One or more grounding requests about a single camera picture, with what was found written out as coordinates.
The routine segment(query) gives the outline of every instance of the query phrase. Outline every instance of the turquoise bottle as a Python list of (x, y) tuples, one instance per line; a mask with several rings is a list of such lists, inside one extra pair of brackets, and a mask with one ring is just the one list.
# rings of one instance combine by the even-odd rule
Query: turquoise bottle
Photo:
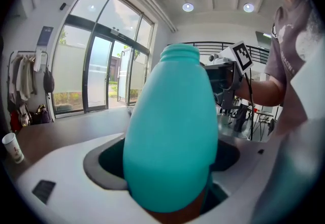
[(205, 188), (217, 153), (216, 106), (199, 50), (164, 49), (134, 108), (123, 150), (124, 177), (145, 209), (173, 212)]

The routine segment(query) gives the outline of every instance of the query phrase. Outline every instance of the window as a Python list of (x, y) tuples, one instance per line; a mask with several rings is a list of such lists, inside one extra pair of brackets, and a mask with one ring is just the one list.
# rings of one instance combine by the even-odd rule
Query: window
[(61, 31), (52, 70), (56, 114), (83, 109), (82, 72), (89, 37), (89, 31), (68, 25)]
[(139, 18), (140, 14), (121, 0), (109, 0), (99, 18), (99, 23), (135, 39)]
[(142, 18), (139, 28), (139, 33), (137, 37), (137, 42), (144, 47), (149, 47), (149, 39), (151, 36), (152, 25)]
[(107, 0), (78, 0), (71, 14), (95, 22)]
[(129, 96), (130, 104), (137, 102), (138, 97), (142, 91), (145, 80), (147, 58), (147, 55), (141, 53), (138, 50), (135, 50), (131, 72), (131, 85)]

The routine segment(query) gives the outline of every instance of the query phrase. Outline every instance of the black railing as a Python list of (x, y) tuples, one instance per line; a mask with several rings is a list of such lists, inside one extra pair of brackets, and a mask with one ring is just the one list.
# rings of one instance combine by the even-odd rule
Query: black railing
[[(234, 44), (234, 43), (227, 43), (227, 42), (187, 42), (184, 44), (189, 44), (197, 47), (200, 51), (200, 61), (202, 61), (204, 64), (205, 60), (207, 61), (209, 56), (216, 52), (221, 52), (228, 46)], [(246, 45), (248, 48), (248, 51), (250, 53), (250, 56), (252, 57), (253, 61), (260, 62), (263, 64), (266, 64), (269, 57), (269, 50), (257, 48), (253, 46)]]

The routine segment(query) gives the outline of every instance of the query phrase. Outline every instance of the white machine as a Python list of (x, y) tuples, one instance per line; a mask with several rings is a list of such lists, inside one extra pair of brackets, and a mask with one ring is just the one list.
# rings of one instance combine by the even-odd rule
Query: white machine
[[(296, 78), (292, 81), (308, 106), (314, 96), (324, 93), (325, 69), (319, 66), (316, 71), (313, 63), (324, 60), (323, 49), (322, 44), (297, 74), (300, 84), (315, 91), (307, 93), (296, 87)], [(245, 70), (239, 68), (241, 75)], [(304, 75), (314, 80), (305, 81)], [(324, 111), (324, 107), (321, 112), (309, 111), (305, 124), (287, 135), (272, 136), (267, 143), (220, 136), (224, 144), (219, 144), (218, 154), (225, 153), (224, 145), (228, 145), (239, 152), (239, 158), (231, 167), (212, 173), (213, 183), (222, 191), (222, 196), (216, 195), (219, 204), (191, 223), (269, 223), (292, 210), (314, 184), (324, 163)], [(132, 199), (121, 169), (114, 167), (121, 163), (118, 151), (123, 137), (120, 133), (55, 150), (22, 174), (17, 187), (47, 223), (158, 223)], [(109, 149), (112, 153), (103, 156)], [(45, 203), (34, 192), (42, 180), (55, 183)]]

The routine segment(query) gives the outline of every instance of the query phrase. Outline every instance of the person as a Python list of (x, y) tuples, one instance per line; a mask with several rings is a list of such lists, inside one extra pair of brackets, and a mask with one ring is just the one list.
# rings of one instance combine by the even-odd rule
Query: person
[[(265, 67), (266, 81), (252, 81), (255, 104), (273, 107), (283, 103), (275, 127), (277, 134), (299, 126), (307, 116), (290, 81), (312, 55), (323, 35), (323, 24), (312, 0), (284, 0), (275, 14), (271, 49)], [(243, 81), (236, 95), (250, 100)]]

